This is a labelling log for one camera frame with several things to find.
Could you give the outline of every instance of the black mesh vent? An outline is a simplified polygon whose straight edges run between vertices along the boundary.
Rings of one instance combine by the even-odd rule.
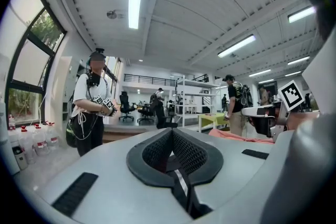
[[[172,152],[172,136],[170,133],[148,145],[143,153],[143,160],[154,169],[165,173],[167,160]]]
[[[195,144],[190,143],[190,141],[176,133],[174,133],[173,137],[173,152],[178,157],[182,168],[188,175],[206,163],[207,154],[205,150]]]

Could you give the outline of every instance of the black pants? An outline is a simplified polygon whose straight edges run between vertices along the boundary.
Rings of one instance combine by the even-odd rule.
[[[91,149],[100,146],[103,144],[103,133],[104,133],[104,123],[103,123],[103,117],[97,116],[95,114],[89,114],[89,113],[83,113],[86,121],[83,123],[83,130],[84,130],[84,137],[87,137],[90,133],[90,129],[92,127],[92,131],[90,135],[85,140],[79,140],[77,141],[77,150],[80,156],[83,156],[85,153],[88,153]],[[83,138],[83,132],[82,127],[78,123],[78,115],[74,119],[74,133],[76,137],[82,139]]]

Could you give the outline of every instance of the tree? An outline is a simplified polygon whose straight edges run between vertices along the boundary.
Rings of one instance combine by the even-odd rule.
[[[62,34],[46,10],[34,23],[31,31],[52,50]]]

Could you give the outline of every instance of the plastic bottle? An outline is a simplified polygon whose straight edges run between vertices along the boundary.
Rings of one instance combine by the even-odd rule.
[[[15,130],[15,119],[12,114],[9,114],[8,116],[8,125],[9,127],[12,127],[12,130]]]
[[[58,135],[55,132],[54,123],[48,122],[46,136],[47,144],[51,150],[55,150],[59,147]]]
[[[50,150],[47,145],[46,135],[38,123],[35,124],[33,140],[34,147],[38,156],[44,156],[49,154]]]
[[[34,141],[32,133],[27,131],[26,126],[21,126],[21,132],[19,135],[19,144],[25,153],[27,163],[33,164],[36,161],[36,152],[34,148]]]

